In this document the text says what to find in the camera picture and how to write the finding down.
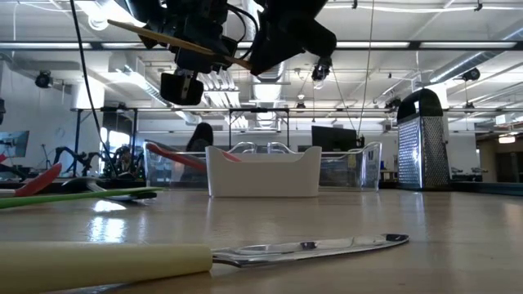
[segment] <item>white plastic bin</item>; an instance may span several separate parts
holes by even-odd
[[[316,197],[321,147],[304,154],[235,154],[235,163],[209,146],[207,173],[212,197]]]

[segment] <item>wooden table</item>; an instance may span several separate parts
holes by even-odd
[[[103,200],[0,212],[2,241],[206,243],[236,247],[403,233],[380,252],[65,293],[523,292],[523,198],[464,193],[325,192],[309,199],[172,191],[144,204]]]

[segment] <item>clear plastic bin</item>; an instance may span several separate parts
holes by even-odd
[[[252,142],[238,143],[232,154],[251,154],[261,148]],[[282,143],[267,144],[268,154],[294,153]],[[187,152],[205,160],[205,153]],[[378,190],[382,143],[371,142],[363,149],[345,153],[322,153],[320,187],[356,190]],[[207,175],[181,163],[175,163],[145,149],[145,166],[148,185],[170,188],[208,189]]]

